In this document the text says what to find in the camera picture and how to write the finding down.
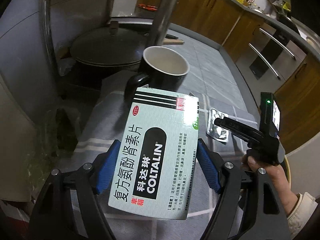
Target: mug rim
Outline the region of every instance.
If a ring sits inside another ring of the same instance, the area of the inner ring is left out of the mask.
[[[148,49],[150,49],[150,48],[162,48],[162,49],[168,49],[168,50],[173,51],[174,53],[178,54],[178,55],[184,60],[184,62],[187,64],[187,70],[186,70],[184,73],[182,73],[182,74],[172,74],[172,73],[168,73],[168,72],[165,72],[165,71],[163,71],[163,70],[161,70],[161,69],[156,68],[155,66],[153,66],[153,65],[146,59],[146,56],[145,56],[145,52],[146,52]],[[167,74],[167,75],[171,75],[171,76],[184,76],[184,75],[188,74],[189,71],[190,71],[190,64],[189,64],[189,62],[185,59],[185,57],[183,57],[180,53],[176,52],[175,50],[169,49],[169,48],[167,48],[167,47],[163,47],[163,46],[150,46],[150,47],[147,47],[147,48],[144,49],[142,56],[143,56],[143,59],[148,63],[148,65],[149,65],[150,67],[152,67],[152,68],[154,68],[155,70],[160,71],[160,72],[162,72],[162,73],[164,73],[164,74]]]

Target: black stripe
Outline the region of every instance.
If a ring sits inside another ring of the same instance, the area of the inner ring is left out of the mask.
[[[172,104],[172,105],[176,105],[176,102],[177,102],[177,101],[170,101],[170,100],[160,99],[160,98],[151,98],[151,97],[141,96],[141,95],[137,95],[137,94],[134,96],[134,98],[157,101],[157,102],[161,102],[161,103],[168,103],[168,104]]]
[[[146,95],[146,96],[152,96],[152,97],[159,97],[159,98],[167,98],[167,99],[177,100],[177,98],[176,98],[176,97],[166,96],[166,95],[161,95],[161,94],[156,94],[156,93],[149,93],[149,92],[137,91],[137,92],[136,92],[136,94]]]
[[[134,102],[134,103],[144,104],[144,105],[160,106],[160,107],[166,107],[166,108],[176,109],[176,106],[165,105],[165,104],[155,103],[155,102],[150,102],[150,101],[142,101],[142,100],[138,100],[138,99],[133,99],[133,102]]]

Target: blue gripper pad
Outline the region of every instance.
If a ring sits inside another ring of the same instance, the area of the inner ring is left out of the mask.
[[[109,187],[110,181],[112,180],[113,173],[115,172],[116,162],[118,153],[120,150],[121,142],[116,140],[108,150],[109,156],[106,158],[101,170],[98,173],[97,193],[100,194],[103,190]]]
[[[212,188],[217,194],[220,194],[221,185],[219,182],[219,173],[216,167],[213,165],[207,151],[199,141],[197,147],[197,159],[209,187]]]

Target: device screen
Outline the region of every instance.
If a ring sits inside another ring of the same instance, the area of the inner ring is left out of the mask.
[[[273,113],[272,113],[272,121],[275,124],[275,127],[279,131],[280,126],[280,110],[275,101],[273,101]]]

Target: human hand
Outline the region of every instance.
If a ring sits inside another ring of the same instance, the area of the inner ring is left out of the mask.
[[[251,155],[251,151],[255,150],[249,149],[247,150],[247,153]],[[295,207],[298,198],[290,190],[289,183],[281,165],[273,166],[267,163],[259,162],[256,161],[252,156],[248,157],[247,155],[243,156],[242,163],[242,167],[245,169],[256,171],[258,168],[264,168],[267,171],[273,185],[275,186],[276,191],[278,192],[280,201],[284,207],[284,211],[287,214],[287,216],[289,216],[291,211]]]

